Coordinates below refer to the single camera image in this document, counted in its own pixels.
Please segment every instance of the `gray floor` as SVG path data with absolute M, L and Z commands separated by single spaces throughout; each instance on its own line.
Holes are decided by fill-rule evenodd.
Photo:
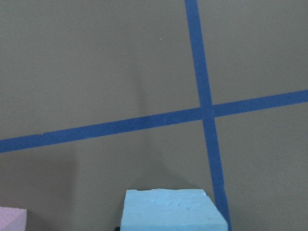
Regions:
M 308 89 L 308 2 L 199 1 L 214 103 Z M 199 106 L 183 1 L 0 2 L 0 139 Z M 216 119 L 235 231 L 306 230 L 308 103 Z M 0 154 L 27 231 L 113 230 L 126 189 L 202 188 L 201 121 Z

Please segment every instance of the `blue foam block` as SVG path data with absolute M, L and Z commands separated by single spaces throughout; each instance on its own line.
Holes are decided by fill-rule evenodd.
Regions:
M 227 231 L 202 189 L 127 190 L 121 231 Z

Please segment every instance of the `blue painter's tape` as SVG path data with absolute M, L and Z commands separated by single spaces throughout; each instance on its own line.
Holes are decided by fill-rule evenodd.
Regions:
M 213 190 L 215 194 L 215 202 L 217 209 L 228 222 L 229 230 L 231 231 L 228 200 L 224 189 L 224 177 L 215 125 L 214 108 L 212 104 L 209 79 L 206 69 L 205 51 L 197 0 L 186 0 L 185 6 L 191 38 L 193 62 L 199 91 L 201 116 L 205 131 L 207 154 L 210 164 Z
M 308 102 L 308 90 L 214 105 L 215 117 Z
M 200 108 L 150 115 L 60 131 L 52 131 L 43 133 L 42 135 L 30 135 L 1 140 L 0 153 L 69 141 L 78 141 L 147 128 L 156 128 L 196 120 L 201 120 Z

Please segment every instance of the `foam block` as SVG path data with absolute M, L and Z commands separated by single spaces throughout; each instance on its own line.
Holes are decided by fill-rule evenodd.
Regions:
M 27 210 L 0 207 L 0 231 L 25 231 Z
M 202 189 L 127 190 L 121 231 L 227 231 Z

